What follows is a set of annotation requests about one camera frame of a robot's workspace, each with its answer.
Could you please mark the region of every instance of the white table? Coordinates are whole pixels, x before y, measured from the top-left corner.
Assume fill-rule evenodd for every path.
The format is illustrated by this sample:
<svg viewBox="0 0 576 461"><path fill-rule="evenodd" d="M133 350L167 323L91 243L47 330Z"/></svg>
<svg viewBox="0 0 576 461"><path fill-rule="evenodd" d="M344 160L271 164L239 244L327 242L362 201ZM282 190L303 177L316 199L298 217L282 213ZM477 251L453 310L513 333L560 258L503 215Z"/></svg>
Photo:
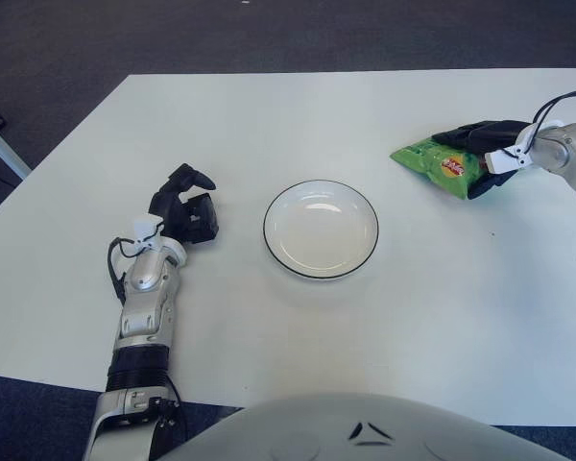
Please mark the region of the white table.
<svg viewBox="0 0 576 461"><path fill-rule="evenodd" d="M218 184L181 271L186 400L395 395L496 425L576 425L576 197L524 171L460 201L388 158L481 119L529 120L576 70L130 76L0 206L0 375L102 390L119 316L106 251L182 162ZM554 113L576 121L576 100ZM261 225L288 185L361 191L377 248L290 275Z"/></svg>

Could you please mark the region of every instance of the black triangle logo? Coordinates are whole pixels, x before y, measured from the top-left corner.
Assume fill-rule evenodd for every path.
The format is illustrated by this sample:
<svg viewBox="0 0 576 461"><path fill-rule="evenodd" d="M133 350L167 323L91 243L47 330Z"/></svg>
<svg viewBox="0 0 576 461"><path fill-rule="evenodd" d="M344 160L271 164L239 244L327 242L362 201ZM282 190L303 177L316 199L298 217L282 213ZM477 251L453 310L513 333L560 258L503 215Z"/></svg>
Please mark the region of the black triangle logo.
<svg viewBox="0 0 576 461"><path fill-rule="evenodd" d="M395 437L376 425L371 423L363 425L359 422L350 433L348 440L357 447L392 447Z"/></svg>

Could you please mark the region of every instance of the black rubber grip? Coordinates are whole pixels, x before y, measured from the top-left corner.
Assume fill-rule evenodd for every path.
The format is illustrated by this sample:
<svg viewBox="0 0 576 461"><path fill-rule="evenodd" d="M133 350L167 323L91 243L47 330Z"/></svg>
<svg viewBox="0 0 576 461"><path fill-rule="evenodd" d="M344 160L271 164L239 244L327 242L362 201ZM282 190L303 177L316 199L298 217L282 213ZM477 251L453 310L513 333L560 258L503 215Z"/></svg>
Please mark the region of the black rubber grip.
<svg viewBox="0 0 576 461"><path fill-rule="evenodd" d="M130 387L164 386L169 348L161 345L129 346L113 352L108 367L107 391Z"/></svg>

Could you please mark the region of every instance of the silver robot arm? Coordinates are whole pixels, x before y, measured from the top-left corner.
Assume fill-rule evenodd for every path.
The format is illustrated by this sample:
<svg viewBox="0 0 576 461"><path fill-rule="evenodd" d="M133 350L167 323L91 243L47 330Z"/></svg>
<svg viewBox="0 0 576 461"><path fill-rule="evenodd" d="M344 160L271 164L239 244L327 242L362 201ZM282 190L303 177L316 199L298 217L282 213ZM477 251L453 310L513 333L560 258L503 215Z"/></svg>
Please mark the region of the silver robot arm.
<svg viewBox="0 0 576 461"><path fill-rule="evenodd" d="M537 129L537 124L530 125L514 146L487 153L489 170L500 174L535 164L561 176L576 191L576 123L553 120Z"/></svg>
<svg viewBox="0 0 576 461"><path fill-rule="evenodd" d="M185 419L168 377L179 268L186 261L181 242L210 240L218 231L208 194L180 201L179 194L192 185L215 188L205 175L182 165L154 196L150 213L134 221L135 239L118 237L109 245L109 274L123 308L84 461L157 459L183 441L185 434L177 432ZM121 278L113 266L116 248L134 259Z"/></svg>

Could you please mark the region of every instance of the table leg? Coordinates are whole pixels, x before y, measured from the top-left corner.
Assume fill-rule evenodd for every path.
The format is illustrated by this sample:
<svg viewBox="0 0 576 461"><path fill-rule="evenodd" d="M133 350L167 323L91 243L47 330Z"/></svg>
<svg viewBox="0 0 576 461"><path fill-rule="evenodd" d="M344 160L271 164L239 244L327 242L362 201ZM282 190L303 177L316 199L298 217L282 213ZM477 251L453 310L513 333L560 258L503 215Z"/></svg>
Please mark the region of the table leg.
<svg viewBox="0 0 576 461"><path fill-rule="evenodd" d="M22 180L32 171L30 167L15 153L9 144L0 136L0 158Z"/></svg>

